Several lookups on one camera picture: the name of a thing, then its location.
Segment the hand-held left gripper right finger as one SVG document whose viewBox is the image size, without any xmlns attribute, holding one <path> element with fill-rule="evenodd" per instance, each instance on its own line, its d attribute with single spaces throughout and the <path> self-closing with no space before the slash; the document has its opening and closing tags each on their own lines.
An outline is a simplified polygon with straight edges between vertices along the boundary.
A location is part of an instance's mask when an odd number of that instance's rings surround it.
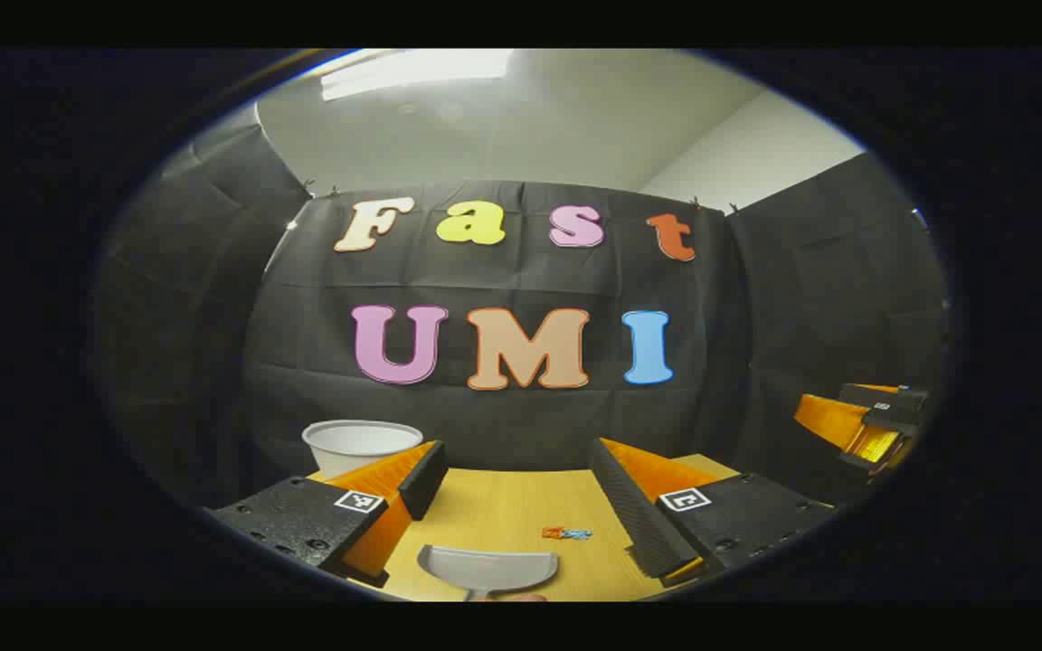
<svg viewBox="0 0 1042 651">
<path fill-rule="evenodd" d="M 634 564 L 663 584 L 764 559 L 836 512 L 761 475 L 718 478 L 611 439 L 592 443 L 590 470 L 631 540 Z"/>
</svg>

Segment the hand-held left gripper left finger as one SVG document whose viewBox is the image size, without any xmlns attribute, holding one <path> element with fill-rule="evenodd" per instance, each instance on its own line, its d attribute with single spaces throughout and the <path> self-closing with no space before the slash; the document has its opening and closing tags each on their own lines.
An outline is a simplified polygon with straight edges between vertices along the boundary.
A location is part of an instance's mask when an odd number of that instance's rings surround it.
<svg viewBox="0 0 1042 651">
<path fill-rule="evenodd" d="M 287 477 L 210 516 L 269 551 L 381 589 L 384 566 L 429 512 L 448 470 L 445 445 L 423 442 L 329 481 Z"/>
</svg>

